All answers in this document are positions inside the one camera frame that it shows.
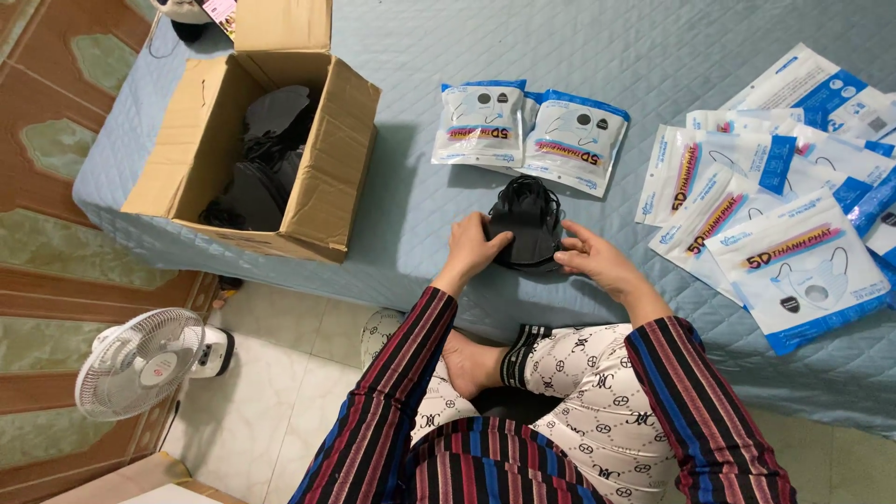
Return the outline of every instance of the white fan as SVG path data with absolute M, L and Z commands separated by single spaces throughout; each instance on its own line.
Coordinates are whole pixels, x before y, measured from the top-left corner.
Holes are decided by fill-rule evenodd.
M 234 346 L 233 335 L 206 326 L 188 309 L 145 313 L 97 336 L 78 373 L 74 401 L 94 420 L 143 413 L 187 377 L 223 374 Z

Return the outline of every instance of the woman's left hand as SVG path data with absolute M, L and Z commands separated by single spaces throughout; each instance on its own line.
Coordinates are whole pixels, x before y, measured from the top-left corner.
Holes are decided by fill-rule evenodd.
M 504 247 L 513 241 L 513 233 L 505 231 L 486 240 L 482 227 L 487 217 L 471 213 L 451 226 L 448 260 L 431 285 L 457 298 L 467 282 L 491 263 Z

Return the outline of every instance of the light blue quilted bedsheet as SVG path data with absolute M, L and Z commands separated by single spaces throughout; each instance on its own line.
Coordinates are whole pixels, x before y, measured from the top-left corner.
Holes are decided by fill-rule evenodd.
M 158 267 L 189 268 L 323 296 L 407 309 L 446 257 L 449 224 L 486 211 L 509 180 L 429 162 L 438 86 L 529 79 L 627 109 L 632 124 L 604 200 L 563 186 L 566 215 L 602 234 L 690 319 L 709 355 L 749 404 L 896 439 L 896 314 L 879 313 L 774 357 L 735 303 L 647 248 L 657 228 L 635 224 L 650 142 L 715 109 L 803 41 L 882 91 L 896 91 L 891 0 L 580 0 L 334 2 L 332 52 L 383 88 L 379 127 L 344 265 L 258 256 L 163 219 L 118 211 L 152 149 L 187 57 L 225 54 L 219 33 L 192 49 L 162 22 L 139 55 L 74 186 L 103 230 Z M 464 292 L 457 324 L 510 341 L 521 323 L 625 320 L 582 278 L 522 277 L 490 268 Z

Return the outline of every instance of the patterned pants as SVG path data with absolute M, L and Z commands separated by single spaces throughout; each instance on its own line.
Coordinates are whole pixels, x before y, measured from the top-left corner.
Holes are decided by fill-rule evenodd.
M 400 323 L 401 315 L 392 310 L 368 320 L 361 339 L 364 367 Z M 511 387 L 564 399 L 531 428 L 560 446 L 598 492 L 617 504 L 655 504 L 677 464 L 632 371 L 623 343 L 631 331 L 628 324 L 553 331 L 524 326 L 501 375 Z M 412 442 L 443 423 L 476 415 L 470 401 L 454 391 L 440 358 Z

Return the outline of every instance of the tiled floor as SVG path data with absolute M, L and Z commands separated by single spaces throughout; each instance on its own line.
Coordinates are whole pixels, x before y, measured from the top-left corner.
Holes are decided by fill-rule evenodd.
M 210 321 L 236 333 L 231 369 L 189 384 L 163 449 L 250 504 L 288 501 L 361 375 L 358 336 L 374 311 L 248 283 Z M 752 413 L 801 503 L 896 504 L 896 443 Z M 685 499 L 670 491 L 663 502 Z

